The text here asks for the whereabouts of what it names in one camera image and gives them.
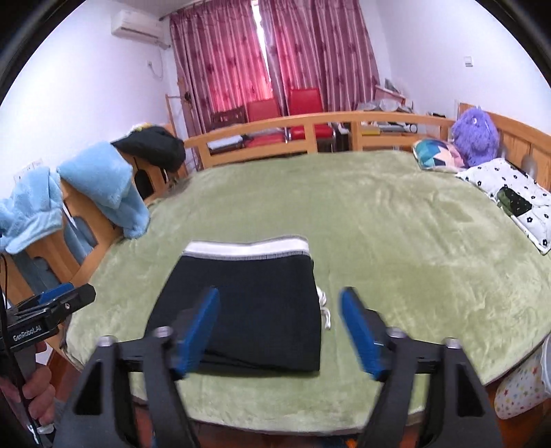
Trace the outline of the left hand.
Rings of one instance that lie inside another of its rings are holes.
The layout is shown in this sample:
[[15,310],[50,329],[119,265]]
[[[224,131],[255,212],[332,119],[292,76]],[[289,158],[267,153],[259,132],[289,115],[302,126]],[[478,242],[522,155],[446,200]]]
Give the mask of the left hand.
[[[48,350],[45,342],[37,344],[37,353]],[[28,410],[31,418],[39,422],[42,427],[53,423],[55,418],[55,387],[51,383],[51,370],[47,365],[35,364],[35,371],[22,387],[22,394],[30,400]],[[8,380],[1,376],[1,390],[7,398],[14,402],[21,402],[19,390]]]

